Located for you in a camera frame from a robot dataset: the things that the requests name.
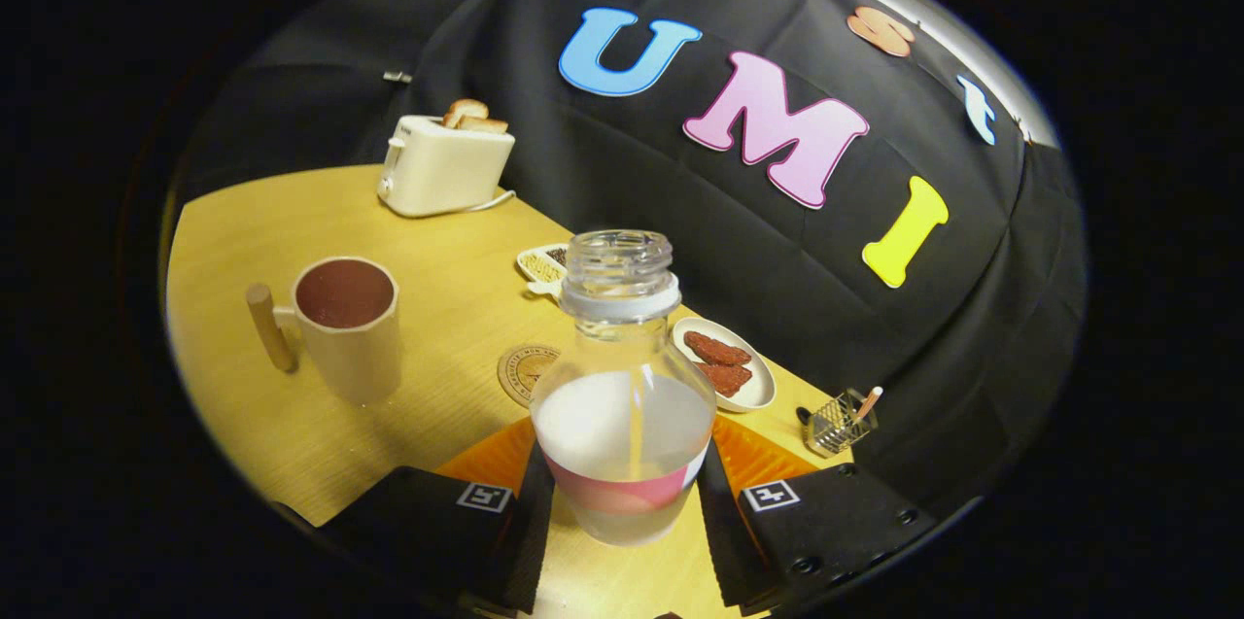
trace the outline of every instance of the yellow letter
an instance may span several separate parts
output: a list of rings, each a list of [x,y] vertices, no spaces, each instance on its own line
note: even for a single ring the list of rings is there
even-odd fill
[[[878,242],[863,246],[863,264],[881,277],[886,286],[897,290],[907,278],[907,264],[921,250],[934,225],[950,220],[945,201],[937,189],[919,177],[912,177],[912,198]]]

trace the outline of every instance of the white plate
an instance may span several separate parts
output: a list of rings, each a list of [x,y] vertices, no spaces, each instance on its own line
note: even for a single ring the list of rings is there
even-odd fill
[[[554,257],[549,256],[547,252],[554,250],[565,251],[567,249],[567,242],[555,242],[519,252],[515,261],[516,265],[519,265],[520,272],[530,280],[530,282],[527,282],[527,290],[530,292],[534,292],[535,295],[551,296],[555,301],[560,300],[561,281],[566,277],[566,268],[564,265],[559,264],[559,261],[554,260]],[[532,272],[530,266],[522,264],[524,260],[534,261],[535,264],[542,266],[542,275]]]
[[[683,341],[683,336],[688,331],[698,332],[702,336],[710,336],[715,341],[736,346],[743,352],[751,354],[751,362],[744,363],[744,367],[751,372],[750,379],[748,379],[746,384],[743,384],[739,393],[733,394],[730,398],[725,398],[724,394],[717,394],[717,406],[728,411],[751,411],[760,410],[760,408],[774,401],[774,394],[778,393],[778,385],[774,385],[774,375],[769,373],[769,365],[764,358],[760,358],[760,354],[755,349],[751,349],[751,346],[743,337],[735,336],[728,328],[718,326],[715,322],[705,321],[705,318],[682,318],[682,321],[674,323],[671,331],[671,339],[674,341],[674,346],[677,346],[679,352],[687,354],[692,362],[698,363],[703,363],[703,359],[695,357],[692,348]]]

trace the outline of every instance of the wooden mug handle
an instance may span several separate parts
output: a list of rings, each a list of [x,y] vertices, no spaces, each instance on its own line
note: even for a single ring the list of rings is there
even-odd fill
[[[281,334],[281,328],[277,327],[272,314],[272,292],[267,288],[267,283],[253,283],[246,290],[246,305],[250,306],[250,318],[255,322],[255,331],[259,332],[259,339],[262,341],[272,367],[280,368],[281,372],[292,370],[296,365],[294,353],[290,352],[290,344]]]

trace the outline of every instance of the pink letter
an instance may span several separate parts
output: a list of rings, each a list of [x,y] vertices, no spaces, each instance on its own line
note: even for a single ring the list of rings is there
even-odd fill
[[[734,75],[700,118],[688,118],[683,131],[710,149],[730,149],[730,127],[743,122],[743,163],[755,164],[787,144],[795,150],[769,167],[769,180],[806,208],[825,206],[825,185],[838,159],[868,123],[836,98],[822,98],[786,113],[786,77],[781,67],[750,52],[730,53]]]

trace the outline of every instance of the brown liquid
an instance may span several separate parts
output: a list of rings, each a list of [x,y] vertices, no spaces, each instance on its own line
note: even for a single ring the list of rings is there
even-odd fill
[[[393,283],[366,261],[326,261],[302,277],[294,301],[320,326],[360,327],[376,321],[393,303]]]

